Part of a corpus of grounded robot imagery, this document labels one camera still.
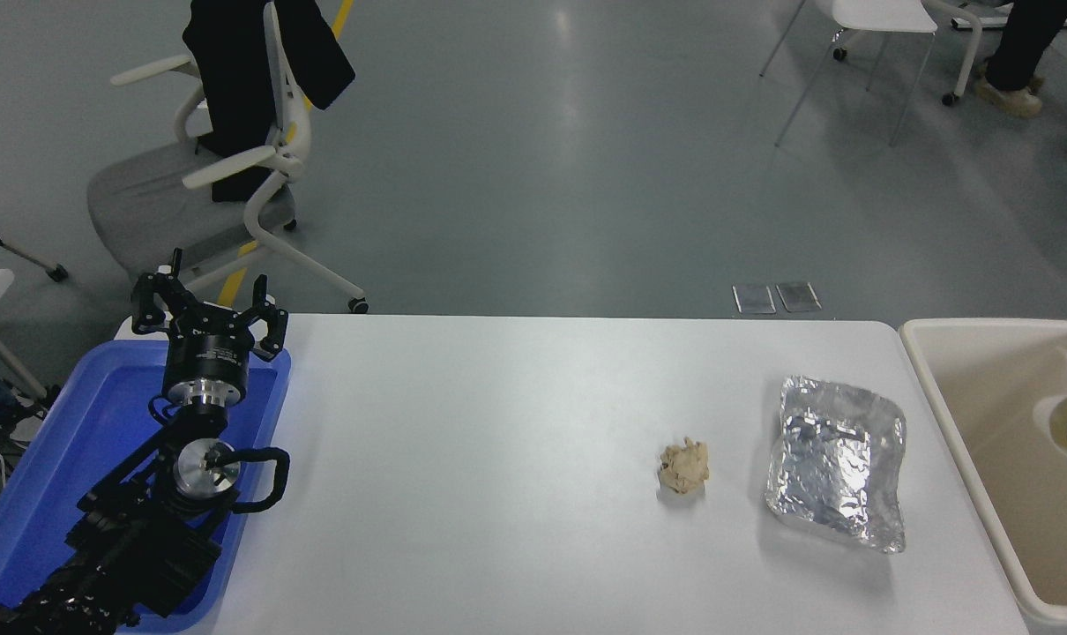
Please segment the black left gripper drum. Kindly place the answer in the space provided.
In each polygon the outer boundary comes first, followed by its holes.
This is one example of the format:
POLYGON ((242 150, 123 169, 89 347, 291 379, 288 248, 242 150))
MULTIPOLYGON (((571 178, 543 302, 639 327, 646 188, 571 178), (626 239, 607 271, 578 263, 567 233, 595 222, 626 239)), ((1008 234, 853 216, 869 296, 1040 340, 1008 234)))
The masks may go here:
POLYGON ((202 313, 184 312, 170 318, 163 388, 172 390, 194 379, 246 388, 254 340, 238 317, 239 313, 228 307, 204 306, 202 313))

